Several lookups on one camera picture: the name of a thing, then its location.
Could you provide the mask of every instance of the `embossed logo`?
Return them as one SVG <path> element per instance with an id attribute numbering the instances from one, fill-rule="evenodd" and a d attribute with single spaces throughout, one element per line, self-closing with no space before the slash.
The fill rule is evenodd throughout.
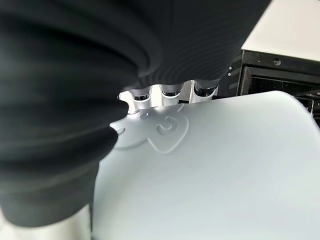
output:
<path id="1" fill-rule="evenodd" d="M 183 104 L 140 110 L 112 123 L 119 137 L 115 148 L 131 149 L 144 142 L 162 154 L 174 150 L 189 129 L 187 117 L 181 113 Z"/>

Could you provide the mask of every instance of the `white surface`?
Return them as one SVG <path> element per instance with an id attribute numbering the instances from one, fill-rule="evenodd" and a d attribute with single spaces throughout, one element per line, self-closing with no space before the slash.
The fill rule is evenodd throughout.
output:
<path id="1" fill-rule="evenodd" d="M 96 240 L 320 239 L 320 131 L 293 97 L 153 108 L 112 126 Z"/>
<path id="2" fill-rule="evenodd" d="M 242 48 L 320 61 L 319 24 L 319 0 L 273 0 Z"/>

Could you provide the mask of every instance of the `black rack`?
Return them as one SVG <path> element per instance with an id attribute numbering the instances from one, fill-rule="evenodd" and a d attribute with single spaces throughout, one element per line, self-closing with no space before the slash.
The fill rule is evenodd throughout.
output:
<path id="1" fill-rule="evenodd" d="M 320 62 L 243 50 L 219 85 L 220 96 L 268 91 L 295 96 L 320 126 Z"/>

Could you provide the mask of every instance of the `metal screw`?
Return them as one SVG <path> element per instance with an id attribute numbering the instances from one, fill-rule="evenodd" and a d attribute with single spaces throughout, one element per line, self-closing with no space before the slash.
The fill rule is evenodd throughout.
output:
<path id="1" fill-rule="evenodd" d="M 281 65 L 281 60 L 277 58 L 277 59 L 273 60 L 273 64 L 276 65 L 276 66 L 280 66 Z"/>

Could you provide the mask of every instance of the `black ribbed fabric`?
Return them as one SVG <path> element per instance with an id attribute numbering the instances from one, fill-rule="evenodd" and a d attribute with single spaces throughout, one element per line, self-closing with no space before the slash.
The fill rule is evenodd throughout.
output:
<path id="1" fill-rule="evenodd" d="M 0 205 L 38 227 L 91 203 L 123 89 L 213 80 L 269 0 L 3 0 Z"/>

